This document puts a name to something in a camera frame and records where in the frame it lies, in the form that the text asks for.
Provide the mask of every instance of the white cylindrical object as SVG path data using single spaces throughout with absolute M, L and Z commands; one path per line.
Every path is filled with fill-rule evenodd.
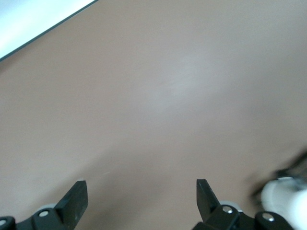
M 261 193 L 265 210 L 284 217 L 296 230 L 307 229 L 307 190 L 297 190 L 293 178 L 268 182 Z

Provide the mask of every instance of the screw head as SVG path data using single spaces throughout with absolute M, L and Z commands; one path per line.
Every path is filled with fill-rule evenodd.
M 229 207 L 229 206 L 223 206 L 223 211 L 228 213 L 228 214 L 231 214 L 233 212 L 232 208 Z
M 45 210 L 45 211 L 42 211 L 40 212 L 38 215 L 39 217 L 45 217 L 46 215 L 48 215 L 49 211 Z
M 0 226 L 4 225 L 6 223 L 5 219 L 0 220 Z
M 274 217 L 270 213 L 266 213 L 266 212 L 262 214 L 262 217 L 269 222 L 273 222 L 275 220 Z

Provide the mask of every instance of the black plastic part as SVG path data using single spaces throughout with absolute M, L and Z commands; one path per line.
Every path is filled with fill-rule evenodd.
M 205 179 L 198 179 L 196 181 L 196 191 L 197 207 L 202 221 L 205 222 L 211 213 L 220 206 L 220 202 Z
M 73 230 L 87 205 L 86 182 L 78 181 L 54 208 L 42 209 L 17 224 L 14 217 L 0 217 L 6 221 L 0 230 Z
M 197 180 L 197 206 L 203 223 L 198 223 L 193 230 L 293 230 L 280 215 L 272 212 L 258 212 L 255 219 L 238 212 L 232 206 L 222 206 L 208 182 Z M 265 219 L 264 213 L 271 214 L 274 221 Z
M 15 218 L 14 217 L 0 217 L 0 221 L 4 220 L 5 223 L 0 226 L 1 230 L 13 230 L 15 229 Z
M 262 217 L 263 213 L 269 213 L 274 221 L 268 221 Z M 258 230 L 293 230 L 289 223 L 280 215 L 274 212 L 259 212 L 255 216 L 255 227 Z
M 87 187 L 85 181 L 78 181 L 57 203 L 54 209 L 68 230 L 73 230 L 87 208 Z

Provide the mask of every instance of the beige table surface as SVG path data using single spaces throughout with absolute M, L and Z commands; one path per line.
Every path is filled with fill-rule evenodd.
M 88 183 L 77 229 L 189 230 L 196 179 L 253 215 L 307 140 L 307 1 L 100 0 L 0 63 L 0 216 Z

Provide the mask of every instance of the white surface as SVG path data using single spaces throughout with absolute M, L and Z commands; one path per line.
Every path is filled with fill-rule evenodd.
M 297 191 L 293 178 L 268 182 L 261 201 L 265 210 L 283 216 L 296 230 L 307 229 L 307 190 Z
M 93 0 L 0 0 L 0 59 Z

